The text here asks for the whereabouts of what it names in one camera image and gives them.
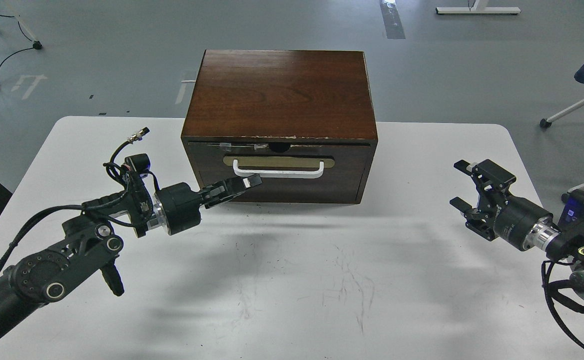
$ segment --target wooden drawer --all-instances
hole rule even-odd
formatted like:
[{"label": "wooden drawer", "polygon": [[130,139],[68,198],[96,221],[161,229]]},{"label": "wooden drawer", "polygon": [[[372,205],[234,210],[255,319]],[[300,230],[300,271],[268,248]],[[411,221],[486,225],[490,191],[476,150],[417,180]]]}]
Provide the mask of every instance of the wooden drawer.
[{"label": "wooden drawer", "polygon": [[[211,184],[236,176],[233,159],[240,169],[316,171],[317,166],[294,164],[294,160],[324,160],[329,164],[318,178],[263,178],[263,185],[243,194],[240,201],[275,203],[360,203],[363,174],[374,154],[369,145],[292,144],[286,152],[274,152],[266,143],[214,143],[189,141],[186,151],[200,184]],[[242,165],[242,160],[254,160]],[[274,160],[279,164],[268,164]]]},{"label": "wooden drawer", "polygon": [[360,203],[378,142],[364,55],[206,50],[181,137],[201,187],[324,160],[320,177],[264,177],[238,201]]}]

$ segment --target wood grain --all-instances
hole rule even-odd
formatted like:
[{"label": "wood grain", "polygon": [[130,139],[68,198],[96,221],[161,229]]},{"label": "wood grain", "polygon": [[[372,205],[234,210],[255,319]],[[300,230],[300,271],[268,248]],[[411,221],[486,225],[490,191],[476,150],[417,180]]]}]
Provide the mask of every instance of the wood grain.
[{"label": "wood grain", "polygon": [[206,50],[182,135],[375,140],[364,55]]}]

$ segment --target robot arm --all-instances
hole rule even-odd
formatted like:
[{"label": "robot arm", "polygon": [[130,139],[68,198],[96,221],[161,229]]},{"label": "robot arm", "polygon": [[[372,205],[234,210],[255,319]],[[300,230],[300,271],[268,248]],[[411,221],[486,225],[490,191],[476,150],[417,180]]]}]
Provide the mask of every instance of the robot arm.
[{"label": "robot arm", "polygon": [[[584,306],[559,292],[573,289],[584,299],[584,191],[577,189],[570,194],[556,224],[549,211],[509,192],[516,177],[495,162],[487,159],[470,164],[461,160],[454,167],[472,178],[479,193],[476,207],[458,197],[450,201],[463,213],[466,227],[489,241],[502,237],[520,251],[537,247],[546,253],[549,260],[543,263],[543,288],[550,312],[563,331],[584,349],[584,344],[573,336],[558,316],[553,301],[584,314]],[[568,280],[550,282],[556,264],[572,266]]]},{"label": "robot arm", "polygon": [[[147,128],[128,139],[127,144],[141,139]],[[199,207],[213,207],[236,198],[261,183],[258,175],[221,180],[201,191],[192,191],[183,182],[158,189],[154,201],[145,188],[143,176],[150,173],[147,155],[126,157],[123,166],[113,164],[108,174],[125,187],[124,191],[82,203],[43,210],[34,215],[19,231],[0,260],[0,269],[18,240],[45,215],[54,210],[81,210],[81,214],[62,224],[65,238],[43,251],[33,253],[8,266],[0,276],[0,338],[36,309],[65,298],[96,271],[101,271],[106,284],[116,295],[123,294],[123,283],[114,260],[123,249],[123,239],[114,234],[112,223],[134,228],[143,237],[152,228],[163,226],[169,235],[196,226],[201,221]],[[128,215],[130,223],[115,219]]]}]

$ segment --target caster wheel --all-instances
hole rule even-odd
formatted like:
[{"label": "caster wheel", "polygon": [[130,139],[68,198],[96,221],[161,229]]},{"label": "caster wheel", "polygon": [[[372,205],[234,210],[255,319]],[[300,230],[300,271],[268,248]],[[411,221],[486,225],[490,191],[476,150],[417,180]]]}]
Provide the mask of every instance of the caster wheel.
[{"label": "caster wheel", "polygon": [[540,126],[541,129],[549,129],[550,126],[552,126],[552,123],[550,123],[549,121],[547,121],[546,118],[544,118],[543,120],[541,120]]}]

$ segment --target drawer handle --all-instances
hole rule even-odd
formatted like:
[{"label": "drawer handle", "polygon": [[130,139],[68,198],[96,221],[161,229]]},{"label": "drawer handle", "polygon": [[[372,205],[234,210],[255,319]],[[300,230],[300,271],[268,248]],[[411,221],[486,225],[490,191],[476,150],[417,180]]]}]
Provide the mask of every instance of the drawer handle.
[{"label": "drawer handle", "polygon": [[325,170],[325,163],[319,162],[319,169],[313,171],[296,171],[296,170],[243,170],[239,168],[239,160],[234,159],[232,162],[234,173],[244,178],[258,174],[262,178],[288,178],[288,179],[316,179],[320,178]]}]

